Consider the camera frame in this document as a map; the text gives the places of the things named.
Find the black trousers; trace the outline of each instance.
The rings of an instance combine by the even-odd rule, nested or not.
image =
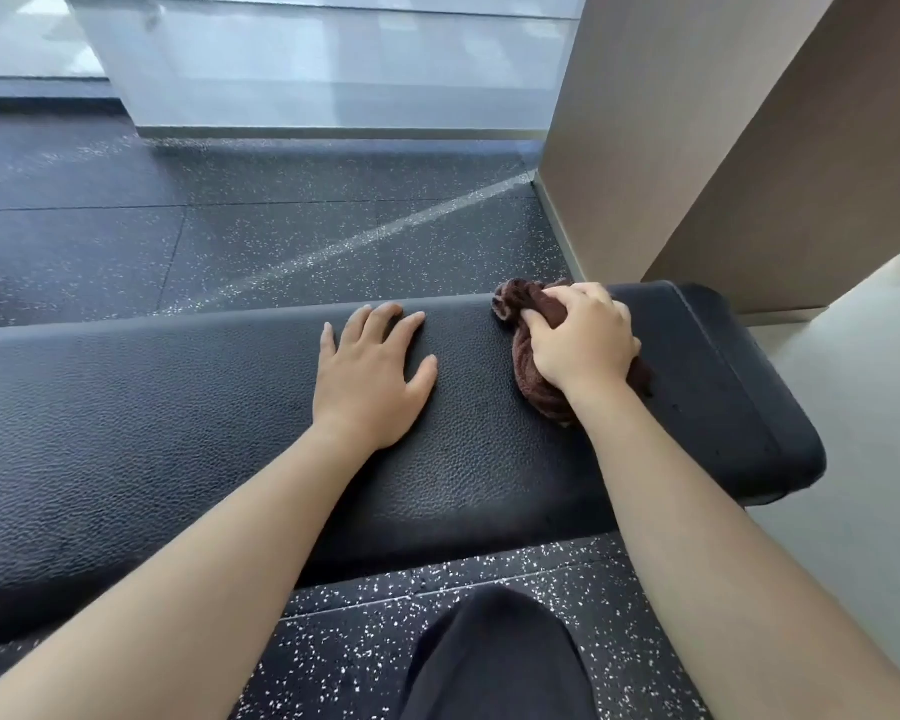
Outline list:
[[[410,663],[401,720],[597,720],[587,669],[546,607],[502,586],[482,588],[424,631]]]

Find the hand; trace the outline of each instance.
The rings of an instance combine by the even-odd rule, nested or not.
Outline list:
[[[540,375],[568,399],[596,384],[625,382],[640,353],[630,308],[597,283],[557,286],[546,293],[566,306],[567,318],[560,326],[551,328],[537,311],[521,313]]]
[[[407,434],[437,382],[437,357],[427,356],[409,383],[404,382],[407,349],[424,313],[403,318],[384,340],[390,321],[402,313],[397,303],[376,310],[364,305],[344,326],[339,348],[333,326],[324,324],[313,394],[314,427],[342,434],[370,452],[391,447]]]

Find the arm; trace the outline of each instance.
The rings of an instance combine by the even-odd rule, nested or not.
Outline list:
[[[534,362],[586,429],[640,583],[714,716],[900,718],[900,670],[627,386],[627,306],[594,284],[548,294],[569,314],[551,330],[524,312]]]
[[[0,720],[226,718],[324,522],[372,453],[396,443],[437,379],[409,384],[423,313],[384,341],[389,303],[320,339],[312,427],[286,452],[0,678]]]

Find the black bench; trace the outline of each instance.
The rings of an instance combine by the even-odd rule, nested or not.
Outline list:
[[[811,485],[813,426],[726,302],[622,286],[655,371],[648,407],[734,498]],[[587,436],[514,384],[489,295],[427,311],[409,368],[440,375],[419,423],[336,508],[301,583],[611,531]],[[324,321],[353,305],[0,328],[0,642],[71,616],[307,428]]]

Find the forearm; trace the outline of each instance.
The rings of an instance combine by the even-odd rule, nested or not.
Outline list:
[[[650,604],[716,717],[900,717],[899,670],[623,382],[571,401]]]
[[[226,718],[369,457],[311,429],[0,680],[0,718]]]

